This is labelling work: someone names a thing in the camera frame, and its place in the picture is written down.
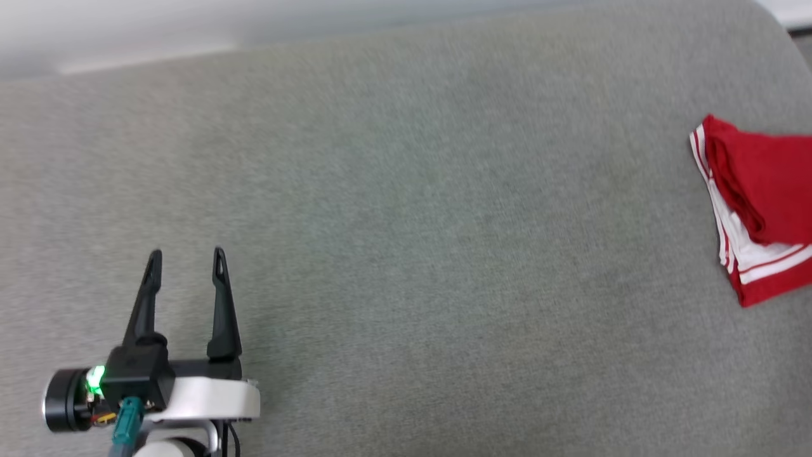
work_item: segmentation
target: black mount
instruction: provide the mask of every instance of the black mount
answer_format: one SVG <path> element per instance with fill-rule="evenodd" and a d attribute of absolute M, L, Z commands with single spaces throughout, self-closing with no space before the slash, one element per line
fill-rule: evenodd
<path fill-rule="evenodd" d="M 114 411 L 125 397 L 140 397 L 155 409 L 166 408 L 177 376 L 206 376 L 218 379 L 242 378 L 240 331 L 226 255 L 214 249 L 212 282 L 214 324 L 207 359 L 169 360 L 166 337 L 155 332 L 155 296 L 161 289 L 162 253 L 149 256 L 144 277 L 132 308 L 121 346 L 110 352 L 101 380 L 101 390 Z"/>

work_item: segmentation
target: white wall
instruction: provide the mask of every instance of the white wall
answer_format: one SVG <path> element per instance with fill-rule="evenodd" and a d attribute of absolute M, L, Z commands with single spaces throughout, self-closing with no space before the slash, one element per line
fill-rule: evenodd
<path fill-rule="evenodd" d="M 0 80 L 600 0 L 4 0 Z M 788 27 L 812 0 L 761 0 Z"/>
<path fill-rule="evenodd" d="M 812 0 L 758 0 L 786 28 L 812 25 Z"/>

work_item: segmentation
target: green led light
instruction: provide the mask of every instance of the green led light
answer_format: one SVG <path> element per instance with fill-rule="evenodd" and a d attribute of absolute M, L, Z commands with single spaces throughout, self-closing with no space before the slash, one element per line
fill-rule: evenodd
<path fill-rule="evenodd" d="M 104 365 L 93 367 L 85 377 L 88 383 L 88 391 L 100 397 L 104 397 L 104 394 L 102 394 L 102 376 L 104 376 Z"/>

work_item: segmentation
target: white stripe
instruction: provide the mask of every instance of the white stripe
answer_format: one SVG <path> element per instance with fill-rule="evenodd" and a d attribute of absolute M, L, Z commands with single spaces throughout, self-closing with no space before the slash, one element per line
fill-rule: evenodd
<path fill-rule="evenodd" d="M 702 130 L 702 140 L 705 139 L 705 129 L 700 125 L 697 128 L 697 138 L 699 138 L 699 131 Z M 705 168 L 702 166 L 703 162 L 701 157 L 703 156 L 702 152 L 704 152 L 703 142 L 700 142 L 700 149 L 697 149 L 697 142 L 694 139 L 693 133 L 689 137 L 689 143 L 691 143 L 691 151 L 693 152 L 693 161 L 697 163 L 697 167 L 699 168 L 699 174 L 702 175 L 702 179 L 705 180 L 705 185 L 708 186 L 708 193 L 710 194 L 710 202 L 713 203 L 713 193 L 711 192 L 711 185 L 708 183 L 708 180 L 705 178 Z M 724 249 L 724 231 L 722 230 L 722 221 L 719 219 L 719 212 L 716 210 L 716 205 L 713 205 L 713 216 L 716 219 L 716 232 L 719 234 L 719 262 L 724 266 L 726 263 L 726 257 L 729 255 L 729 252 L 725 252 Z M 733 260 L 730 260 L 729 267 L 733 265 Z"/>
<path fill-rule="evenodd" d="M 729 255 L 730 255 L 730 263 L 728 263 L 728 274 L 732 275 L 733 274 L 733 268 L 736 267 L 736 257 L 733 256 L 733 251 L 732 250 L 730 251 Z"/>
<path fill-rule="evenodd" d="M 747 228 L 742 224 L 739 215 L 730 211 L 727 203 L 724 202 L 722 194 L 716 187 L 716 181 L 710 180 L 711 201 L 717 207 L 724 231 L 728 234 L 728 242 L 733 252 L 733 257 L 739 262 L 739 271 L 756 268 L 762 263 L 774 262 L 785 255 L 798 250 L 802 245 L 791 246 L 784 243 L 772 243 L 760 245 L 750 240 Z"/>
<path fill-rule="evenodd" d="M 771 263 L 763 267 L 753 268 L 747 273 L 742 273 L 741 284 L 747 284 L 776 273 L 785 272 L 810 258 L 812 258 L 812 246 L 807 246 L 806 248 L 798 251 L 796 254 L 790 255 L 780 262 Z"/>
<path fill-rule="evenodd" d="M 697 139 L 700 150 L 699 157 L 702 158 L 702 164 L 705 165 L 708 176 L 713 179 L 713 170 L 711 170 L 711 165 L 708 163 L 708 158 L 705 155 L 705 126 L 702 124 L 699 124 L 699 127 L 697 127 Z"/>
<path fill-rule="evenodd" d="M 724 200 L 722 199 L 722 195 L 719 193 L 719 190 L 716 189 L 715 181 L 711 180 L 708 181 L 708 193 L 710 194 L 710 204 L 713 206 L 714 215 L 716 215 L 716 219 L 719 221 L 719 237 L 721 238 L 720 243 L 722 246 L 719 248 L 719 252 L 722 254 L 721 260 L 722 265 L 725 264 L 725 256 L 730 257 L 730 263 L 733 263 L 733 260 L 736 258 L 736 248 L 734 246 L 733 237 L 731 237 L 730 230 L 728 229 L 728 225 L 725 221 L 725 214 L 728 211 L 728 206 L 725 204 Z M 728 237 L 728 250 L 724 250 L 725 240 L 724 237 L 727 235 Z"/>

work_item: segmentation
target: gray fabric surface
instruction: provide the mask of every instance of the gray fabric surface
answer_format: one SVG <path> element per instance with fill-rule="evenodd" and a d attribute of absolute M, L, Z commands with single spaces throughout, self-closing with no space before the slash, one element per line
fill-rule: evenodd
<path fill-rule="evenodd" d="M 739 0 L 563 8 L 0 87 L 4 455 L 53 436 L 149 251 L 202 355 L 222 244 L 244 455 L 808 455 L 812 289 L 742 310 L 687 136 L 812 132 Z"/>
<path fill-rule="evenodd" d="M 803 54 L 806 63 L 812 67 L 812 35 L 799 37 L 794 41 L 795 46 L 798 46 L 801 54 Z"/>

